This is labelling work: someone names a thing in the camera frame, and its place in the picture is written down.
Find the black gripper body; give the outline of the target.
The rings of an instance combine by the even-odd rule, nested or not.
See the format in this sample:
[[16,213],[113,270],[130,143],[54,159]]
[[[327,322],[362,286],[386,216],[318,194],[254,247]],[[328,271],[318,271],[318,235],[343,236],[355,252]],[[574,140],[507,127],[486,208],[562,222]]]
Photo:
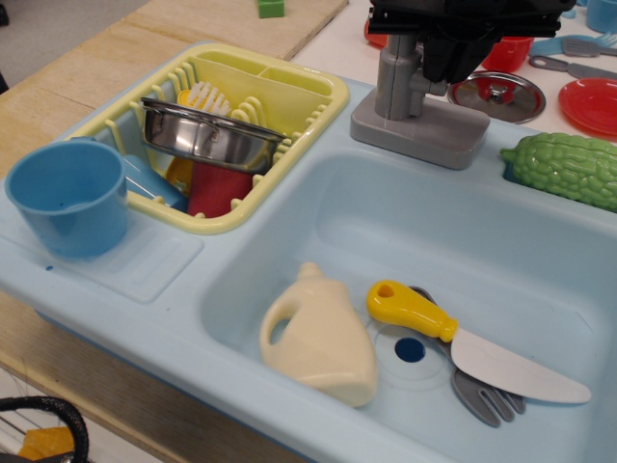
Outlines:
[[560,16],[575,1],[373,1],[371,34],[429,34],[450,37],[547,37],[560,29]]

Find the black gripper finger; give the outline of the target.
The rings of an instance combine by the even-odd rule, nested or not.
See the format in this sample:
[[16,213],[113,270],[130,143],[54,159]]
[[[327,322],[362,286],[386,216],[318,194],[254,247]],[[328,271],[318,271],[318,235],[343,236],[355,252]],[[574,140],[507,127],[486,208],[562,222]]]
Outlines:
[[445,36],[427,35],[422,39],[423,75],[429,81],[461,81],[461,41]]
[[500,40],[501,36],[456,38],[450,82],[458,83],[467,79],[488,57],[494,45]]

